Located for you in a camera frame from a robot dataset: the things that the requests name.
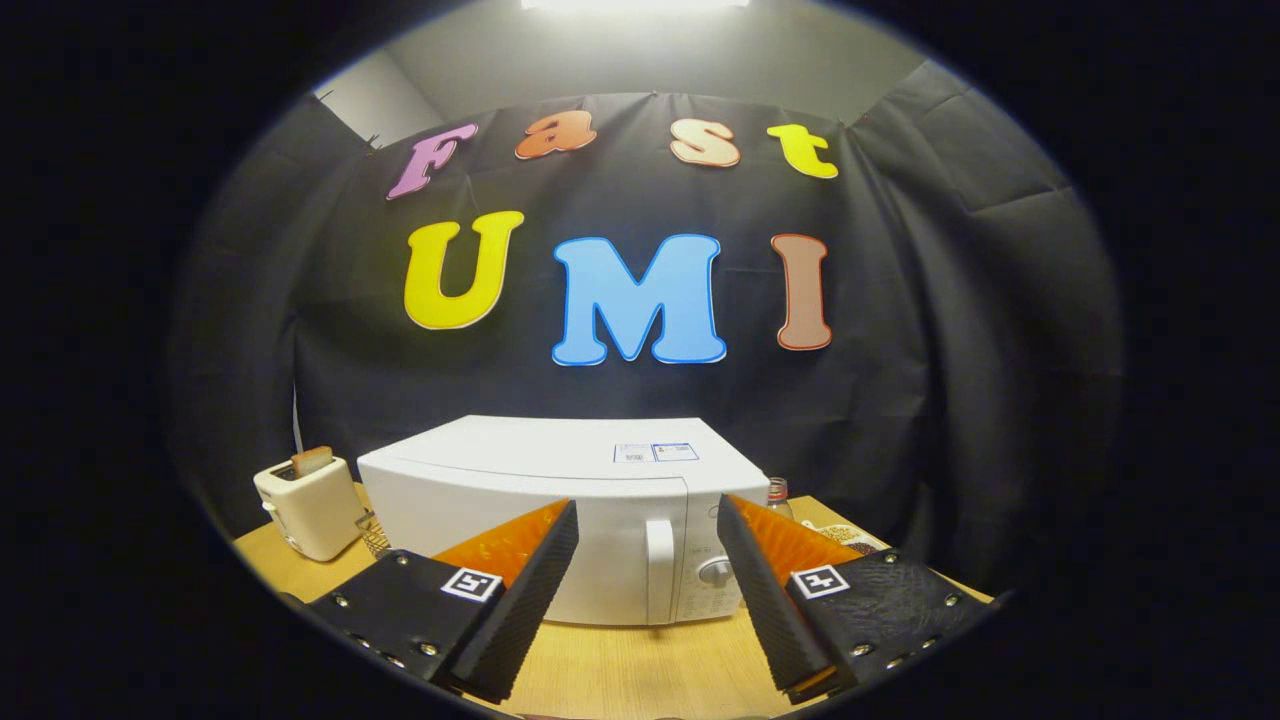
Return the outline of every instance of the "microwave door handle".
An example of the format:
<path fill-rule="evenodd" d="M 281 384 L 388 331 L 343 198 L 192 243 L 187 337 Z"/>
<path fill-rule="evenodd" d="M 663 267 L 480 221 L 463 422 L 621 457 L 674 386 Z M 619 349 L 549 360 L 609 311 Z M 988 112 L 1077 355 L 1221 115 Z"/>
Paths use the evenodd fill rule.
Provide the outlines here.
<path fill-rule="evenodd" d="M 648 624 L 671 623 L 671 592 L 676 575 L 676 538 L 671 520 L 649 520 L 644 529 L 649 557 Z"/>

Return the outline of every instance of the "letter u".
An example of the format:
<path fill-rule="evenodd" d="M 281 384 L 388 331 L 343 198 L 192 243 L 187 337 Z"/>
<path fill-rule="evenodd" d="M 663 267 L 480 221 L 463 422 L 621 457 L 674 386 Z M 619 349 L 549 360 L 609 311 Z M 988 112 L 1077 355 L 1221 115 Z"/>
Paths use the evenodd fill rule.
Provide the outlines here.
<path fill-rule="evenodd" d="M 457 223 L 435 223 L 413 231 L 408 236 L 412 251 L 404 278 L 404 311 L 410 319 L 429 331 L 448 331 L 475 324 L 488 315 L 502 295 L 511 232 L 524 222 L 525 215 L 516 210 L 476 218 L 471 224 L 471 229 L 480 233 L 476 277 L 471 281 L 471 290 L 457 297 L 445 297 L 440 292 L 440 273 L 444 251 L 461 227 Z"/>

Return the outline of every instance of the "ceiling light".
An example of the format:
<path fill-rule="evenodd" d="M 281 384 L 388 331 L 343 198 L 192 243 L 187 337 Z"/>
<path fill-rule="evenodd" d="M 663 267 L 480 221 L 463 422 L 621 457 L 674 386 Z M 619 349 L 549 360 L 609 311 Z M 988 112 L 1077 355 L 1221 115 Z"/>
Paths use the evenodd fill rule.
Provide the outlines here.
<path fill-rule="evenodd" d="M 745 8 L 750 0 L 520 0 L 526 10 L 685 10 L 699 8 Z"/>

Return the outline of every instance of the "microwave control knob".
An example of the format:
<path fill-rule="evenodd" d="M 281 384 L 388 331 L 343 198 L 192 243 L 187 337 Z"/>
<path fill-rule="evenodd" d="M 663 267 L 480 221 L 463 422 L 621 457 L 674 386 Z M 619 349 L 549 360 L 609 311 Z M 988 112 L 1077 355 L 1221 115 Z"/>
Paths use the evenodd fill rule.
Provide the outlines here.
<path fill-rule="evenodd" d="M 733 579 L 733 566 L 728 564 L 728 557 L 708 560 L 698 569 L 698 579 L 713 588 L 723 588 Z"/>

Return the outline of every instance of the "peach letter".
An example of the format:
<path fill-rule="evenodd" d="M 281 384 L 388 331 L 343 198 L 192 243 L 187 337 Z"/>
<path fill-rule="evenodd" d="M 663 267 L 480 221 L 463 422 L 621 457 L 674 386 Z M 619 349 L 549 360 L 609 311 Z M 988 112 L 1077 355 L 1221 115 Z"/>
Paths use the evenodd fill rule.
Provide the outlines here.
<path fill-rule="evenodd" d="M 778 345 L 787 350 L 818 350 L 831 345 L 831 328 L 822 310 L 822 259 L 827 246 L 806 234 L 776 234 L 769 242 L 782 256 L 787 275 L 787 322 Z"/>
<path fill-rule="evenodd" d="M 742 159 L 742 154 L 730 142 L 733 140 L 733 131 L 722 123 L 685 118 L 671 123 L 671 135 L 676 136 L 671 151 L 686 163 L 731 168 Z"/>

